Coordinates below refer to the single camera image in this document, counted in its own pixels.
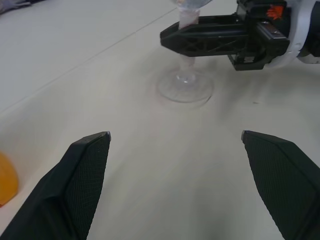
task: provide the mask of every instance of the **orange label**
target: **orange label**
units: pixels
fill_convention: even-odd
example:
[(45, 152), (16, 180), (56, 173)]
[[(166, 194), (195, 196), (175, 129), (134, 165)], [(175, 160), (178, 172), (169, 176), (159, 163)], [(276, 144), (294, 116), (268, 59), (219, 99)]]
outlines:
[(274, 6), (271, 5), (269, 10), (266, 12), (266, 15), (273, 20), (281, 19), (282, 14), (284, 13), (283, 6)]

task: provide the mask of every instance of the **white table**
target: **white table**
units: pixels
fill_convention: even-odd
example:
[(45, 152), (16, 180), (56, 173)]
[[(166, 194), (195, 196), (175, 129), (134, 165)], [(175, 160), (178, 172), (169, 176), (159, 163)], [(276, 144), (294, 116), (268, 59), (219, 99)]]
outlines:
[[(220, 0), (204, 12), (227, 14), (232, 6)], [(320, 165), (320, 69), (296, 61), (236, 72), (225, 56), (203, 57), (197, 66), (212, 74), (213, 97), (203, 106), (170, 102), (156, 83), (177, 55), (160, 46), (159, 32), (177, 16), (171, 11), (136, 29), (2, 112), (0, 151), (14, 163), (20, 191), (0, 209), (0, 232), (72, 142), (110, 131), (88, 240), (282, 239), (257, 192), (241, 132), (293, 141)]]

